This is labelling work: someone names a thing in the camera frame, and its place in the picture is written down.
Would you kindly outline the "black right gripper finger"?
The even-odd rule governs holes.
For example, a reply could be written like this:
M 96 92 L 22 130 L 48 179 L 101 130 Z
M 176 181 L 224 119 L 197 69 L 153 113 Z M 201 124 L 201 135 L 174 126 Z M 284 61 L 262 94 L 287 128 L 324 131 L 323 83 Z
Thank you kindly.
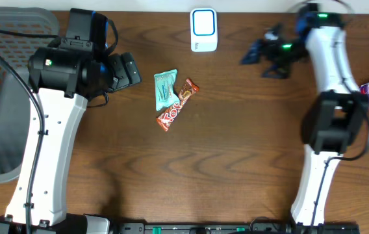
M 257 64 L 260 61 L 260 57 L 262 54 L 262 47 L 264 44 L 263 39 L 258 39 L 251 47 L 248 49 L 248 52 L 242 57 L 240 63 L 241 64 Z
M 290 66 L 289 65 L 272 65 L 267 68 L 263 73 L 263 78 L 272 78 L 272 79 L 287 79 L 290 75 Z

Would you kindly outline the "teal snack wrapper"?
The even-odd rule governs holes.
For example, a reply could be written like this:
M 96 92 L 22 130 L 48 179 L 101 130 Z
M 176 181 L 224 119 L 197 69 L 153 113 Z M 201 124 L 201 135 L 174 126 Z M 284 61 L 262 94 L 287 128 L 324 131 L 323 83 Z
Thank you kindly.
M 177 77 L 177 70 L 164 71 L 154 75 L 155 79 L 155 108 L 160 111 L 179 101 L 174 92 L 174 84 Z

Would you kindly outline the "red Top chocolate bar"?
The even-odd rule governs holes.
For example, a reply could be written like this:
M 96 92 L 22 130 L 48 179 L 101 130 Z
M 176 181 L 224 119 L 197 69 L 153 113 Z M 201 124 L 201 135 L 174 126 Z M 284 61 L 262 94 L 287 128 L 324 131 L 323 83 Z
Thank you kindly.
M 179 101 L 168 107 L 157 119 L 157 123 L 162 129 L 167 132 L 173 123 L 174 119 L 178 116 L 185 103 L 199 91 L 199 87 L 196 86 L 190 78 L 187 78 L 184 86 L 179 92 Z

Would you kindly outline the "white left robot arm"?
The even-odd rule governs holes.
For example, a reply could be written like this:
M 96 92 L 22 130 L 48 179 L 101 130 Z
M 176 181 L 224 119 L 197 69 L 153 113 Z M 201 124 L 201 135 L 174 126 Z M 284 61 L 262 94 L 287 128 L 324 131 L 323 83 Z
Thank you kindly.
M 69 214 L 73 144 L 88 102 L 141 81 L 131 53 L 42 47 L 29 59 L 31 110 L 18 184 L 0 233 L 113 233 L 109 218 Z

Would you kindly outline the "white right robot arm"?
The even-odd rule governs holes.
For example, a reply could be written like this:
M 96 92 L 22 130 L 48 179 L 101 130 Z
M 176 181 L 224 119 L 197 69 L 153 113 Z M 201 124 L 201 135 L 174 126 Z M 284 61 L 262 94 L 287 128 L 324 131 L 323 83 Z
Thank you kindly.
M 263 78 L 286 79 L 291 64 L 309 57 L 318 96 L 302 119 L 305 159 L 298 193 L 291 206 L 293 229 L 319 233 L 324 209 L 340 161 L 356 161 L 369 150 L 368 98 L 360 93 L 346 51 L 347 23 L 339 13 L 322 12 L 316 3 L 299 9 L 297 38 L 288 41 L 282 24 L 268 29 L 252 44 L 241 64 L 271 62 Z

